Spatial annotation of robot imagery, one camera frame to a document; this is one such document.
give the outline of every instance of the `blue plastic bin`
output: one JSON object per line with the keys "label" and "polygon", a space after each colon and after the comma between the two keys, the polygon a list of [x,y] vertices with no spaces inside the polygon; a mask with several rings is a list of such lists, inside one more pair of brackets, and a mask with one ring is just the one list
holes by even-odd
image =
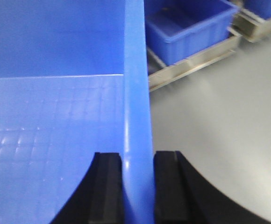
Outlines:
{"label": "blue plastic bin", "polygon": [[226,39],[238,10],[223,0],[146,0],[145,6],[147,45],[167,65]]}
{"label": "blue plastic bin", "polygon": [[143,27],[140,0],[0,0],[0,224],[50,223],[95,152],[122,158],[126,223],[153,223]]}
{"label": "blue plastic bin", "polygon": [[271,18],[271,0],[245,0],[244,6],[264,19]]}

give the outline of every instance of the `black rubber pad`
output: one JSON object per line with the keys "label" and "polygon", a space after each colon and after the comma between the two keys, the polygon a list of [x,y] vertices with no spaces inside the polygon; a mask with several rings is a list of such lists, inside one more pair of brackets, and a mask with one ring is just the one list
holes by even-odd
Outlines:
{"label": "black rubber pad", "polygon": [[51,224],[123,224],[119,154],[95,153],[78,188]]}
{"label": "black rubber pad", "polygon": [[221,193],[180,152],[154,157],[156,224],[271,224]]}

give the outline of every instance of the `blue plastic crate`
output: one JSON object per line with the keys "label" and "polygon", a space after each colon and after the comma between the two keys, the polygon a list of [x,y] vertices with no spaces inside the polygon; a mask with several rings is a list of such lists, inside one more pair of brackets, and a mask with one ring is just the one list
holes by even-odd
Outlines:
{"label": "blue plastic crate", "polygon": [[264,19],[271,18],[271,0],[245,0],[244,6]]}
{"label": "blue plastic crate", "polygon": [[153,223],[143,27],[143,1],[0,0],[0,224],[48,224],[94,152],[122,157],[126,223]]}
{"label": "blue plastic crate", "polygon": [[147,45],[167,65],[226,39],[238,10],[224,0],[146,0],[145,6]]}

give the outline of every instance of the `gray floor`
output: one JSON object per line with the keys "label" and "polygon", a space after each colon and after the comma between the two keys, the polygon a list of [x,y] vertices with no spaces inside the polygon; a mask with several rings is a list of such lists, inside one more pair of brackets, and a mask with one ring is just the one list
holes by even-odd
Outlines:
{"label": "gray floor", "polygon": [[271,35],[151,93],[154,150],[179,150],[271,221]]}

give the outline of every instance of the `grid pattern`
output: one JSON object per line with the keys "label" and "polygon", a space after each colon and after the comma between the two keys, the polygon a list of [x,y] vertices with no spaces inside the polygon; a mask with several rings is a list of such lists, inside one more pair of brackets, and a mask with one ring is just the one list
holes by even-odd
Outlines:
{"label": "grid pattern", "polygon": [[46,224],[123,148],[122,75],[0,78],[0,223]]}

